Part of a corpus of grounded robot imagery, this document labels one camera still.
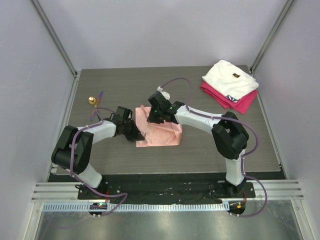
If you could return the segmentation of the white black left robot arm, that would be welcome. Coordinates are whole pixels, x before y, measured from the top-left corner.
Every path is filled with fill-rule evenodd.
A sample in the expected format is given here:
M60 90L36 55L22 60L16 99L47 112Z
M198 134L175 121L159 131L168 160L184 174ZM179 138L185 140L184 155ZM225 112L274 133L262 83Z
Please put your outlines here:
M84 183L89 194L100 200L106 195L107 184L90 164L92 146L121 135L129 142L143 141L145 137L132 118L133 111L128 108L119 106L107 118L102 118L98 110L93 113L99 122L82 127L64 127L51 154L51 162Z

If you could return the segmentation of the pink satin napkin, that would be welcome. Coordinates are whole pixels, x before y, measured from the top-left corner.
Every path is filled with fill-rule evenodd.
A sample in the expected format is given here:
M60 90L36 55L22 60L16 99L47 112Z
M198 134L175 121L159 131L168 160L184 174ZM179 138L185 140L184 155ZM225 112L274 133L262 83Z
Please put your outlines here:
M181 124L164 122L161 124L147 122L150 106L141 105L135 108L135 123L144 140L136 142L137 148L178 146L183 135Z

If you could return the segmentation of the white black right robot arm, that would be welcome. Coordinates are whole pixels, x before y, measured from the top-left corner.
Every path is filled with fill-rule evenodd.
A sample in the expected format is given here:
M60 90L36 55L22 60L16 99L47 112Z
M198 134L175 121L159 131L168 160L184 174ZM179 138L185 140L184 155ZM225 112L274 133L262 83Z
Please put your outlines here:
M157 91L148 98L151 110L147 121L154 124L174 123L202 130L213 136L217 151L226 165L225 190L233 198L244 191L246 177L242 157L246 153L249 134L232 112L213 114L189 107L183 102L171 103Z

